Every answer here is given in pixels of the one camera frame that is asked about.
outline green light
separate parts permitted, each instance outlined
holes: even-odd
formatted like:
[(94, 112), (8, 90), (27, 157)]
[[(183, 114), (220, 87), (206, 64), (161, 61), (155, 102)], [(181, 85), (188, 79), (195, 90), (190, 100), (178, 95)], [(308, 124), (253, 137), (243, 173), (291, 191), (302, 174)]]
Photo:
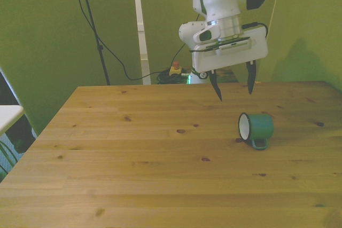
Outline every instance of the green light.
[(187, 84), (191, 84), (191, 75), (188, 76), (188, 81), (186, 82)]

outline mug handle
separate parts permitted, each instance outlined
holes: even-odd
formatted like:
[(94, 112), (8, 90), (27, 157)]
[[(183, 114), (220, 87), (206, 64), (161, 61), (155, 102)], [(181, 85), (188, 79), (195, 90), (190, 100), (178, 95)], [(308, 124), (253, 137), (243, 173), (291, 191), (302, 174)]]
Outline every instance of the mug handle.
[(268, 142), (267, 142), (267, 139), (263, 139), (265, 141), (265, 146), (264, 147), (258, 147), (256, 146), (254, 140), (252, 140), (252, 145), (253, 145), (253, 148), (258, 150), (258, 151), (262, 151), (262, 150), (265, 150), (267, 147), (268, 147)]

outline white shelf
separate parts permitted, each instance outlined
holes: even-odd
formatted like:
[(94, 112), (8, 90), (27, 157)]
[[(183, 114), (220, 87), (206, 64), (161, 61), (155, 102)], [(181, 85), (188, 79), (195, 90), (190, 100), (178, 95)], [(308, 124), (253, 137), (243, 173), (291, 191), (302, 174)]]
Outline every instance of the white shelf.
[(10, 128), (24, 114), (19, 105), (0, 105), (0, 135)]

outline green mug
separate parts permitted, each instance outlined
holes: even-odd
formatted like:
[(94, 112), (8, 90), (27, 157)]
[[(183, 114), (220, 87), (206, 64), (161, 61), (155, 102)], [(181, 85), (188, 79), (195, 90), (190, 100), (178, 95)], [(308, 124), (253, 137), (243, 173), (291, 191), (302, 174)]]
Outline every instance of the green mug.
[(265, 150), (268, 147), (267, 139), (271, 138), (273, 131), (270, 115), (241, 113), (239, 134), (244, 141), (251, 141), (256, 150)]

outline cable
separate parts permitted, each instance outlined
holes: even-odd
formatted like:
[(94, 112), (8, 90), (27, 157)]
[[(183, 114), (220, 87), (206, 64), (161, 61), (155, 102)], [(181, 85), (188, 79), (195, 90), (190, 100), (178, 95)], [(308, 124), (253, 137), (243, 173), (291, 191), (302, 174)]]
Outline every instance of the cable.
[(4, 170), (4, 171), (5, 171), (6, 175), (8, 175), (8, 174), (9, 174), (9, 173), (6, 171), (6, 169), (4, 169), (4, 167), (3, 167), (2, 165), (0, 165), (0, 168), (1, 168), (2, 170)]
[(170, 69), (163, 70), (157, 77), (158, 84), (181, 84), (188, 80), (187, 76), (182, 76), (181, 74), (169, 75)]
[(268, 35), (268, 27), (264, 23), (256, 21), (256, 22), (252, 22), (252, 23), (248, 23), (248, 24), (243, 24), (241, 27), (242, 27), (242, 29), (248, 29), (248, 28), (251, 28), (251, 27), (256, 27), (258, 25), (263, 25), (265, 27), (265, 29), (266, 29), (266, 36), (265, 37), (267, 37), (267, 35)]
[[(93, 29), (93, 27), (92, 27), (92, 25), (91, 25), (91, 23), (90, 23), (90, 21), (89, 21), (89, 19), (88, 19), (88, 17), (87, 17), (87, 15), (85, 14), (85, 12), (84, 12), (84, 10), (83, 10), (83, 7), (82, 7), (82, 3), (81, 3), (81, 0), (79, 0), (79, 4), (80, 4), (80, 8), (81, 8), (81, 11), (82, 11), (82, 13), (83, 13), (83, 15), (84, 15), (84, 17), (85, 17), (85, 19), (87, 20), (87, 22), (88, 22), (88, 24), (89, 24), (89, 26), (90, 26), (90, 28), (92, 29), (92, 30), (94, 30)], [(125, 65), (123, 64), (123, 62), (106, 46), (106, 44), (101, 40), (101, 38), (97, 35), (97, 37), (98, 37), (98, 39), (99, 39), (99, 41), (102, 43), (102, 45), (119, 61), (119, 63), (122, 65), (122, 67), (123, 67), (123, 71), (124, 71), (124, 73), (125, 73), (125, 76), (129, 79), (129, 80), (131, 80), (131, 81), (135, 81), (135, 80), (141, 80), (141, 79), (143, 79), (143, 78), (145, 78), (145, 77), (148, 77), (148, 76), (150, 76), (150, 75), (152, 75), (152, 74), (156, 74), (156, 73), (162, 73), (162, 72), (152, 72), (152, 73), (150, 73), (149, 75), (146, 75), (146, 76), (143, 76), (143, 77), (140, 77), (140, 78), (130, 78), (129, 76), (128, 76), (128, 74), (127, 74), (127, 71), (126, 71), (126, 67), (125, 67)], [(171, 66), (172, 66), (172, 64), (173, 64), (173, 61), (174, 61), (174, 59), (176, 58), (176, 56), (179, 54), (179, 52), (183, 49), (183, 47), (185, 46), (185, 44), (179, 49), (179, 51), (177, 52), (177, 54), (173, 57), (173, 59), (172, 59), (172, 63), (171, 63)]]
[(176, 56), (177, 56), (177, 55), (179, 54), (179, 52), (183, 49), (183, 47), (185, 47), (185, 44), (179, 49), (179, 51), (177, 52), (177, 54), (175, 55), (175, 57), (172, 59), (170, 68), (172, 67), (173, 61), (175, 60)]

